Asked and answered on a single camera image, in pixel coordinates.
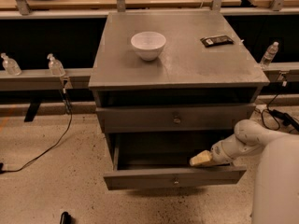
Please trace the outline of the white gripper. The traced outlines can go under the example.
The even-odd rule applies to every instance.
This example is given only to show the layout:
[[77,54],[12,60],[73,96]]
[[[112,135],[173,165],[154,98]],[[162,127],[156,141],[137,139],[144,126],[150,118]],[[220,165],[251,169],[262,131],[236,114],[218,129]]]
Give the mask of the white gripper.
[[233,134],[220,140],[211,148],[211,152],[204,150],[190,158],[190,166],[212,166],[216,164],[228,164],[240,157],[244,150],[244,143]]

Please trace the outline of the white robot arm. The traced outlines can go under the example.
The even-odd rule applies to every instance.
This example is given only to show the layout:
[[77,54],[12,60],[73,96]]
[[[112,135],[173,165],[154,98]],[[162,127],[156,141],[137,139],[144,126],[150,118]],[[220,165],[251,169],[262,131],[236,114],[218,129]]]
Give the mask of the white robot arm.
[[299,224],[299,135],[240,120],[234,133],[190,158],[190,166],[228,164],[259,154],[251,224]]

